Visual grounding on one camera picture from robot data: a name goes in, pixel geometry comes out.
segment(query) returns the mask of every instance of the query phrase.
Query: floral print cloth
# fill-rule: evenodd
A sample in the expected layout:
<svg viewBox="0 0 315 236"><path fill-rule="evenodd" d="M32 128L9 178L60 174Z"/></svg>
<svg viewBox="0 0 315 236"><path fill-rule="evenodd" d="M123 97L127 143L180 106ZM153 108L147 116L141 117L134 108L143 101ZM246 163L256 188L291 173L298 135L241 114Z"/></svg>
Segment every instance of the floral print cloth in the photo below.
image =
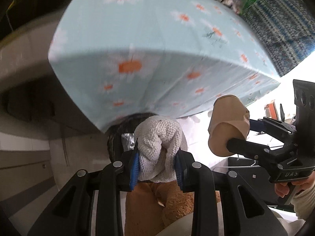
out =
<svg viewBox="0 0 315 236"><path fill-rule="evenodd" d="M72 0L48 59L102 131L138 112L211 110L226 94L248 105L279 85L256 36L215 0Z"/></svg>

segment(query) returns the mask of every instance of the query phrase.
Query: blue woven blanket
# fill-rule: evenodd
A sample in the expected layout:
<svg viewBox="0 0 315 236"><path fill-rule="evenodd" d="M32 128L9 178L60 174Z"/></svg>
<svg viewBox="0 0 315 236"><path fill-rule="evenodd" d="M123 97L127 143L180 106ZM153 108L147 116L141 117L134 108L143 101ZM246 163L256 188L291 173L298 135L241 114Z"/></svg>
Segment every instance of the blue woven blanket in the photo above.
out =
<svg viewBox="0 0 315 236"><path fill-rule="evenodd" d="M315 19L302 0L257 0L243 14L280 76L315 50Z"/></svg>

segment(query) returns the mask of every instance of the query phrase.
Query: knitted fabric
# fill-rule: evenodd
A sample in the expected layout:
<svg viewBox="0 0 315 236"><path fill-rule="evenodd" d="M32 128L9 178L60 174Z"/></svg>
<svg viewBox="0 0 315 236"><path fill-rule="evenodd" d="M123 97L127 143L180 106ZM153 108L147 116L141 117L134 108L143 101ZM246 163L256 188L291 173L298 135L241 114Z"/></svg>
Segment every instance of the knitted fabric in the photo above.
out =
<svg viewBox="0 0 315 236"><path fill-rule="evenodd" d="M134 131L138 141L140 181L170 182L176 180L174 159L179 148L187 151L181 125L165 116L152 116Z"/></svg>

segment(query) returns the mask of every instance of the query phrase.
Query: silver bolt head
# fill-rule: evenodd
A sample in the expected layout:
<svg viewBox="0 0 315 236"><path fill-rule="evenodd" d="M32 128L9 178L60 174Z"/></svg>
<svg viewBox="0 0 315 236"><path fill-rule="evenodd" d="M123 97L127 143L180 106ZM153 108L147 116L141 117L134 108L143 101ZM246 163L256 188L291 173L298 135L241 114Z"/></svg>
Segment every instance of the silver bolt head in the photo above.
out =
<svg viewBox="0 0 315 236"><path fill-rule="evenodd" d="M122 162L120 160L114 161L113 166L115 168L120 168L122 166Z"/></svg>
<svg viewBox="0 0 315 236"><path fill-rule="evenodd" d="M201 163L195 161L195 162L192 163L192 166L193 166L193 168L195 168L195 169L199 169L199 168L201 168Z"/></svg>
<svg viewBox="0 0 315 236"><path fill-rule="evenodd" d="M86 171L85 171L85 170L79 170L79 171L77 172L77 176L79 176L79 177L85 176L85 174L86 174Z"/></svg>
<svg viewBox="0 0 315 236"><path fill-rule="evenodd" d="M229 173L228 173L228 175L230 176L230 177L237 177L237 172L236 171L233 171L233 170L230 170L229 171Z"/></svg>

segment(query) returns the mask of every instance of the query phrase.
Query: finger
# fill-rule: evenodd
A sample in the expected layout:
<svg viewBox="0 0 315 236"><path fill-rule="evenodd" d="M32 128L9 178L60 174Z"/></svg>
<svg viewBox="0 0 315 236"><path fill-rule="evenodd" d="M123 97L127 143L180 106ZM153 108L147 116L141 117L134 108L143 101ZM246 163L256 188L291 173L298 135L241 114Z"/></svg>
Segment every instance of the finger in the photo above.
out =
<svg viewBox="0 0 315 236"><path fill-rule="evenodd" d="M275 191L280 192L282 195L287 195L290 192L290 188L287 185L275 184Z"/></svg>
<svg viewBox="0 0 315 236"><path fill-rule="evenodd" d="M306 179L303 179L303 180L300 180L300 181L291 182L291 183L293 185L302 185L302 184L308 183L310 180L311 180L310 178L306 178Z"/></svg>
<svg viewBox="0 0 315 236"><path fill-rule="evenodd" d="M283 193L279 192L278 190L275 190L275 192L281 198L283 198L285 196Z"/></svg>

